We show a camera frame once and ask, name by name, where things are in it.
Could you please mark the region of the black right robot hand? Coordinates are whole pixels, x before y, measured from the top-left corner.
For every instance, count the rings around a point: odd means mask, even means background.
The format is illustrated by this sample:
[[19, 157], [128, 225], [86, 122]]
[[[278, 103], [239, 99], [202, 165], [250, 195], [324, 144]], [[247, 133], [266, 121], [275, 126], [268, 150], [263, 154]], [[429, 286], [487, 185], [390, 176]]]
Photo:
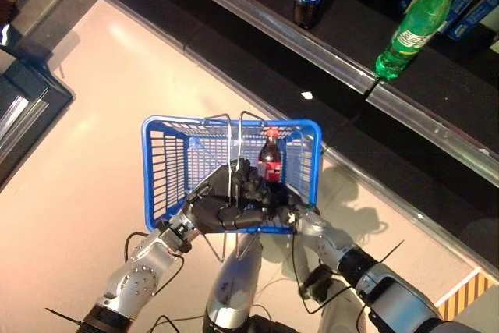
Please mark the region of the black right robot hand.
[[306, 211], [314, 211], [293, 189], [281, 182], [268, 182], [261, 177], [242, 185], [244, 212], [257, 212], [262, 222], [279, 218], [282, 224], [292, 224]]

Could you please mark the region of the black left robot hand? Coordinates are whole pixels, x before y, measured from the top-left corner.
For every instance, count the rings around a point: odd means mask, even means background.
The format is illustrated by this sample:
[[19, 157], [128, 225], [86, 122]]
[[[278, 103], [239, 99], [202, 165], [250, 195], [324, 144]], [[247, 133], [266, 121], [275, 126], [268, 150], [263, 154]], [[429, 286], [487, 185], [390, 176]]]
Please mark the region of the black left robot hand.
[[222, 165], [186, 197], [182, 213], [203, 234], [254, 228], [275, 213], [274, 186], [259, 176], [249, 160]]

